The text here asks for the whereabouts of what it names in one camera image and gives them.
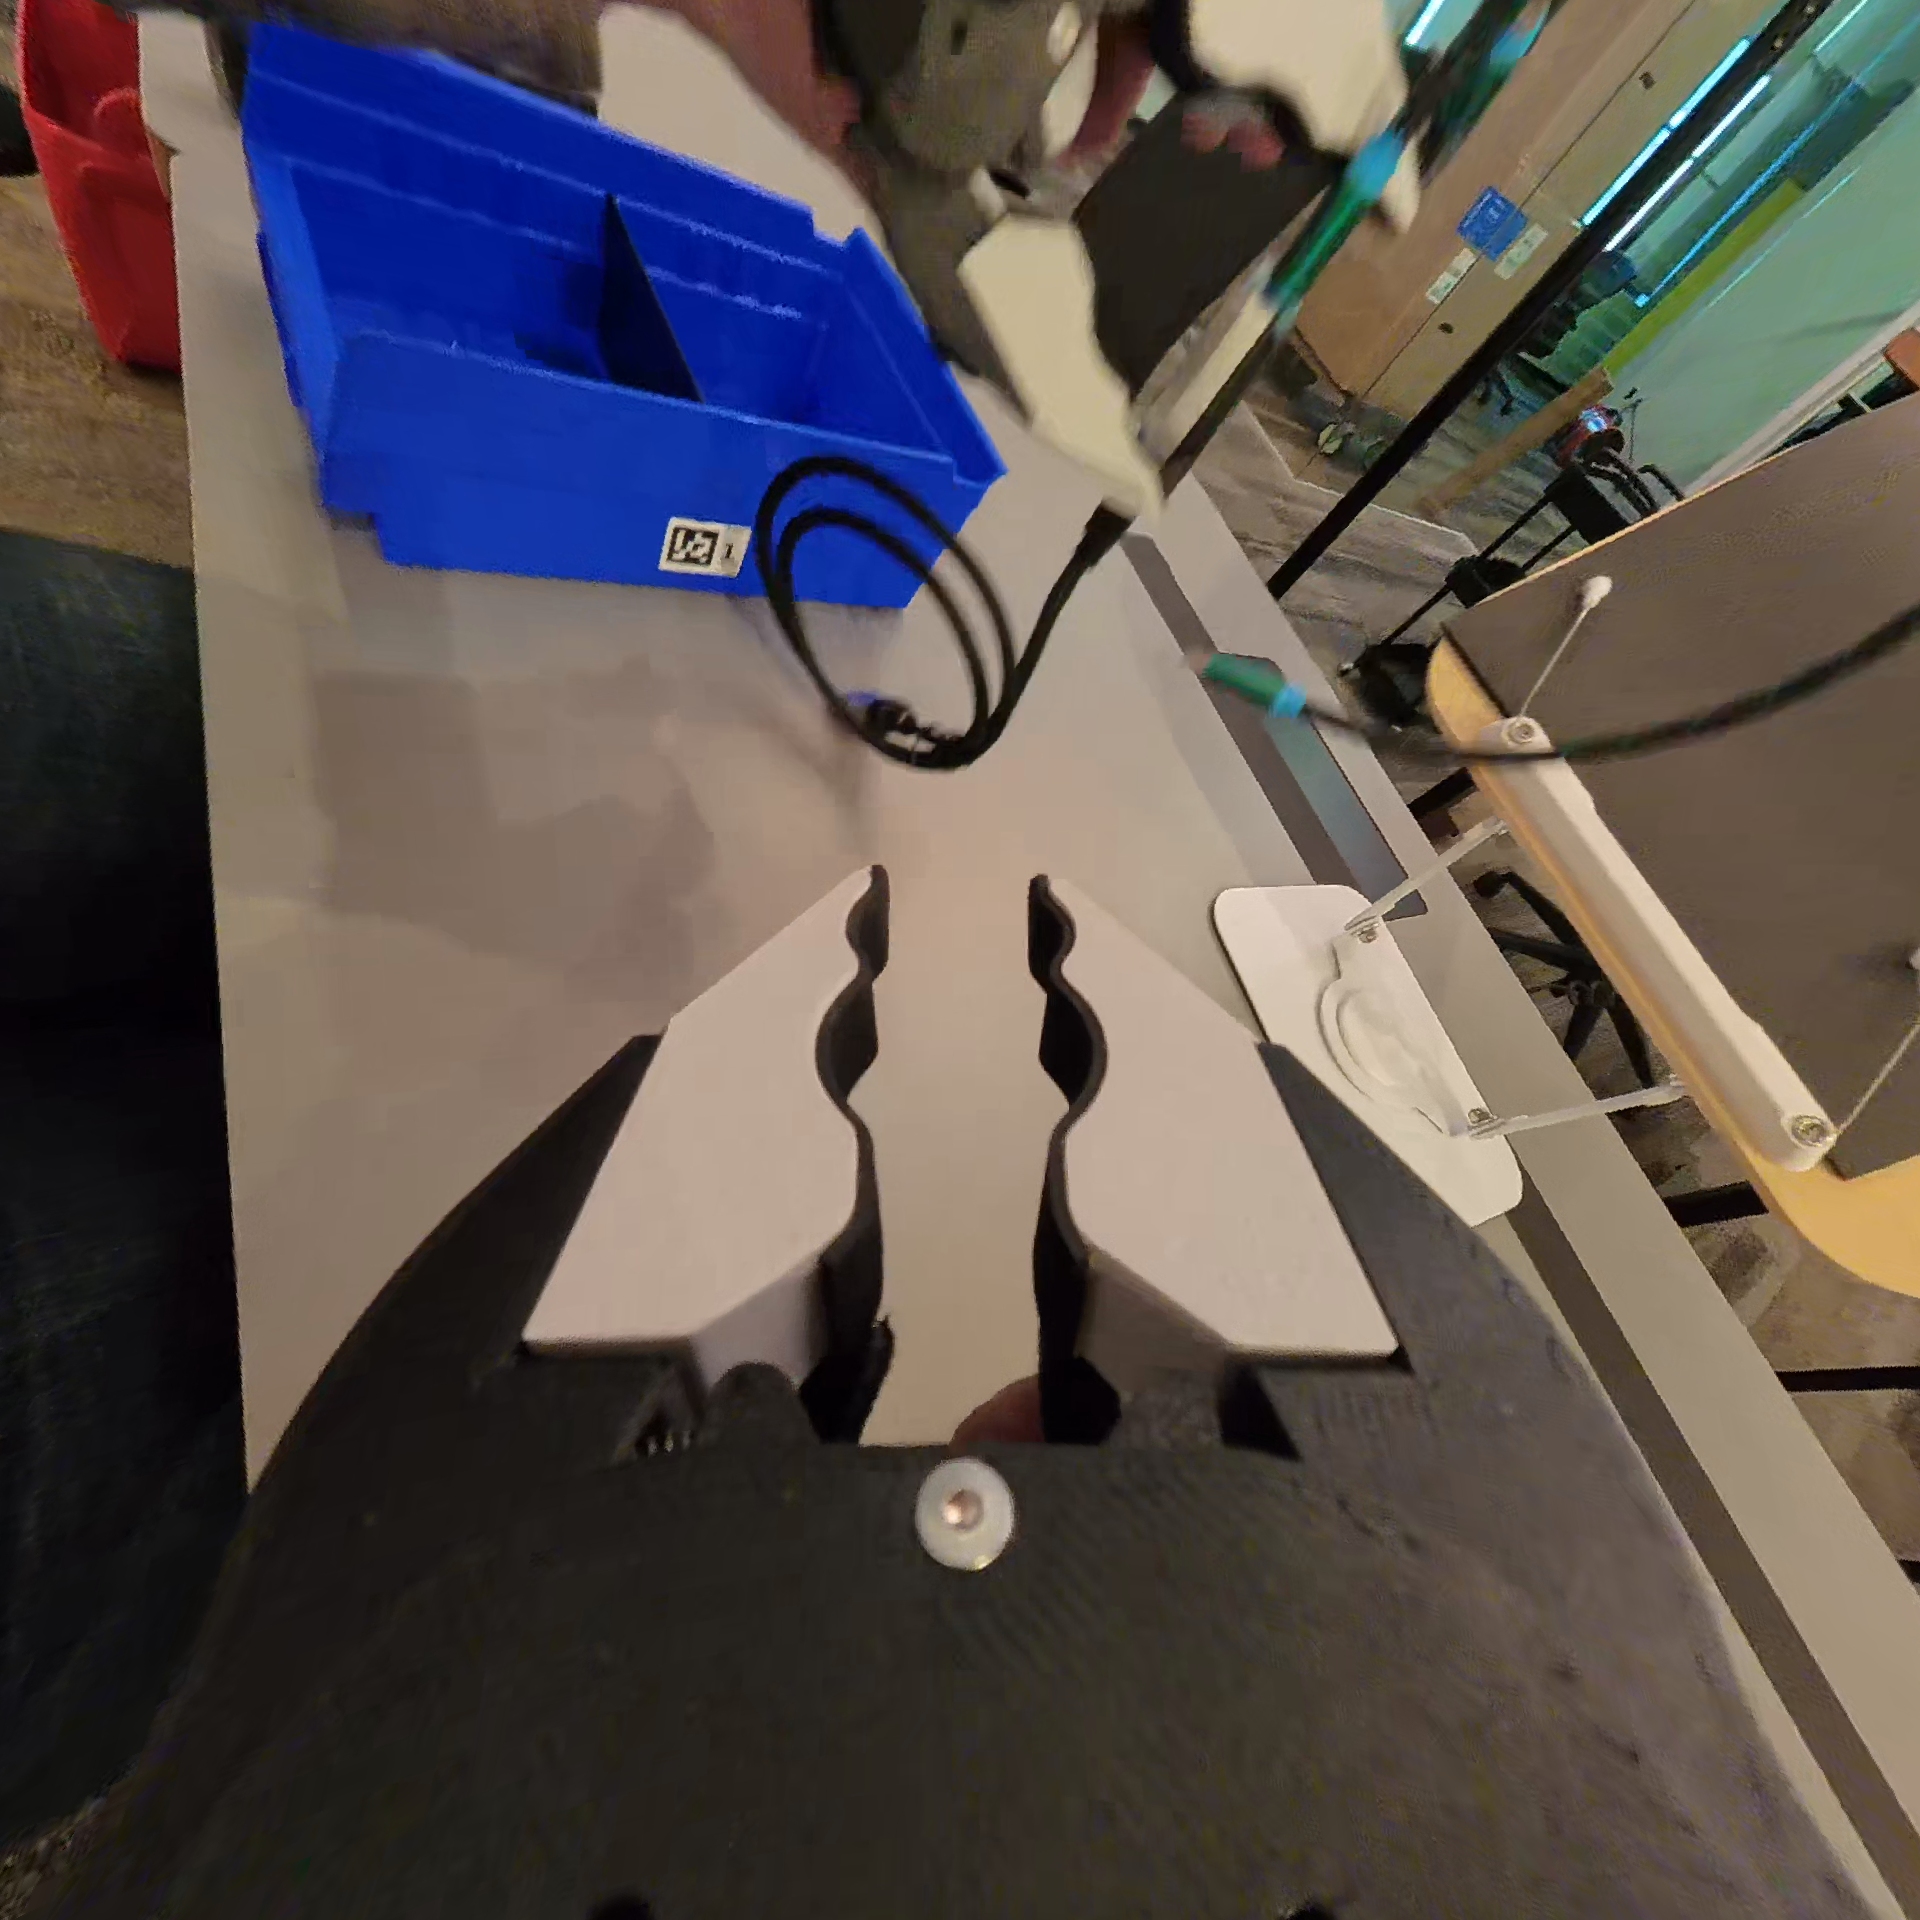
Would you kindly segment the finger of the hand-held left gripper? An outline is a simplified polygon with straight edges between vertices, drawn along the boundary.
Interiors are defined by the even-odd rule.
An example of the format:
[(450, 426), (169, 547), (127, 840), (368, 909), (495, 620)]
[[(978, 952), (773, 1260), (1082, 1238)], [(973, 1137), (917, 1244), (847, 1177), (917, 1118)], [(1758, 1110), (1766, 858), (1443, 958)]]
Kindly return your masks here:
[(1190, 3), (1189, 52), (1203, 81), (1279, 104), (1319, 153), (1354, 156), (1407, 99), (1382, 3)]
[(1136, 433), (1136, 405), (1095, 330), (1097, 283), (1079, 230), (1007, 214), (958, 266), (1001, 386), (1026, 426), (1097, 482), (1123, 522), (1155, 517), (1158, 469)]

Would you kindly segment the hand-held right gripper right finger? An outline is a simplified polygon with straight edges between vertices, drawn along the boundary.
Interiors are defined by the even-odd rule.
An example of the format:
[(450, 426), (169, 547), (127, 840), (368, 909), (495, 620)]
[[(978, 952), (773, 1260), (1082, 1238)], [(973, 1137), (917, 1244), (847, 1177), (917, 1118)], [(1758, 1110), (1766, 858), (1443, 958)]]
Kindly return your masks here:
[(1039, 1417), (1114, 1421), (1163, 1377), (1216, 1401), (1269, 1362), (1392, 1362), (1255, 1033), (1066, 880), (1029, 884), (1029, 969), (1064, 1104), (1032, 1252)]

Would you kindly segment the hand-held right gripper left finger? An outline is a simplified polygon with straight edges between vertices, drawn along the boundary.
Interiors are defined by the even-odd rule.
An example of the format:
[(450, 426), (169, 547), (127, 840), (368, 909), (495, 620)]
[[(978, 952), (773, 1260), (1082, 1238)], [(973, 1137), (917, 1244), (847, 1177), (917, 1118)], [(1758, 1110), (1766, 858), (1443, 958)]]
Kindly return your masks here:
[(526, 1321), (542, 1355), (776, 1370), (829, 1417), (879, 1310), (883, 870), (853, 870), (665, 1026)]

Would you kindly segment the blue plastic bin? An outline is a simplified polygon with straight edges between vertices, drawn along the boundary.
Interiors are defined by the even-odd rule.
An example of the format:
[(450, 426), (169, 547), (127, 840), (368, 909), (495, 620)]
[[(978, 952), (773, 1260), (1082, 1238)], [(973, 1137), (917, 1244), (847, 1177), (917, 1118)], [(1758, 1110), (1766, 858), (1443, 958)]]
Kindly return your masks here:
[(958, 532), (999, 449), (864, 230), (439, 54), (255, 28), (255, 250), (319, 505), (397, 568), (758, 595), (801, 459)]

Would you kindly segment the person's left hand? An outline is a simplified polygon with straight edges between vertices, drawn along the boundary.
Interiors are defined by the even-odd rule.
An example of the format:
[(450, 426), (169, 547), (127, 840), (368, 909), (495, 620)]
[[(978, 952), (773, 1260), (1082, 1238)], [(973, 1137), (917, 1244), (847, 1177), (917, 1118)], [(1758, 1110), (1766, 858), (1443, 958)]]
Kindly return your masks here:
[(1047, 161), (1089, 161), (1105, 156), (1131, 125), (1141, 99), (1154, 78), (1173, 93), (1203, 86), (1192, 52), (1189, 3), (1105, 8), (1089, 16), (1082, 45), (1093, 45), (1089, 78), (1073, 81), (1064, 110), (1064, 133), (1043, 133)]

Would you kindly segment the black tilted board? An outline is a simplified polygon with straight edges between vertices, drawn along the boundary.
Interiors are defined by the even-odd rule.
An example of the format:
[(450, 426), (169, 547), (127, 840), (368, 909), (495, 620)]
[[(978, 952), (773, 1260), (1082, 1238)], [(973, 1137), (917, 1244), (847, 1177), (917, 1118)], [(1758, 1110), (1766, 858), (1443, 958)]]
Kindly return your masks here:
[(1464, 614), (1435, 722), (1766, 1163), (1915, 1162), (1915, 397)]

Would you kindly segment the red floor bin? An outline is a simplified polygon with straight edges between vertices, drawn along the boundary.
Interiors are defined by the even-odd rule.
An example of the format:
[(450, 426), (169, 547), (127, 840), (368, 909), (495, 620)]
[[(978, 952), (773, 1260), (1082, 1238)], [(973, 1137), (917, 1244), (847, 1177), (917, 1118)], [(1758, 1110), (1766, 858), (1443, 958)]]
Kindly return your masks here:
[(181, 371), (175, 240), (141, 110), (136, 28), (96, 3), (19, 3), (15, 96), (99, 349)]

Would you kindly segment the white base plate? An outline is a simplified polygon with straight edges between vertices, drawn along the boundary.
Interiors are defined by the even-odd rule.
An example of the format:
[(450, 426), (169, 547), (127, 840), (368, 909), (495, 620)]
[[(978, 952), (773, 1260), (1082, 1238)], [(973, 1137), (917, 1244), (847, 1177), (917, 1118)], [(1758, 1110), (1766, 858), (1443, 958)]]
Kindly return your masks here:
[(1509, 1213), (1522, 1171), (1390, 925), (1350, 888), (1239, 888), (1210, 918), (1264, 1037), (1287, 1050), (1467, 1225)]

